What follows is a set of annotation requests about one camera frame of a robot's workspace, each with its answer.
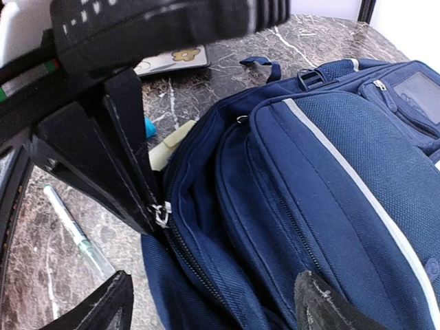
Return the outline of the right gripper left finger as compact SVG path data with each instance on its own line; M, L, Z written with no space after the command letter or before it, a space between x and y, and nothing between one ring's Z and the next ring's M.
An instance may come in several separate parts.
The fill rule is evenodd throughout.
M44 329L130 329L133 281L119 270L75 308L45 325Z

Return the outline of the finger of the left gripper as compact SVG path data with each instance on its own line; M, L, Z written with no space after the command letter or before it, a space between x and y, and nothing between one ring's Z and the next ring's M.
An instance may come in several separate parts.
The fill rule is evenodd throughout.
M94 118L73 102L40 122L32 159L50 175L104 206L141 234L154 231L149 211Z

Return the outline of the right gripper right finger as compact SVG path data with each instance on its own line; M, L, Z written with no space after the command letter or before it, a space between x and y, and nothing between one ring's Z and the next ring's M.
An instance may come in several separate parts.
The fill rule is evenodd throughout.
M299 273L294 285L299 329L384 329L365 316L317 274Z

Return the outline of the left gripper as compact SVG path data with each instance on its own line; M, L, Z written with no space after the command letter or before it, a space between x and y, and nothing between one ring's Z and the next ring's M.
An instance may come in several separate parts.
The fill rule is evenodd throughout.
M46 117L104 87L113 149L144 222L155 223L162 195L133 68L164 52L283 24L289 11L288 1L52 1L52 26L40 45L1 68L1 143L25 143Z

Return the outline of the navy blue student backpack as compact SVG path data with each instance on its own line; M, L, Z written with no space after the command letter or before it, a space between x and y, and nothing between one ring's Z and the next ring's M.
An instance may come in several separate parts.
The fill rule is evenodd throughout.
M439 328L439 74L343 59L224 98L142 237L166 329L299 329L311 271L384 329Z

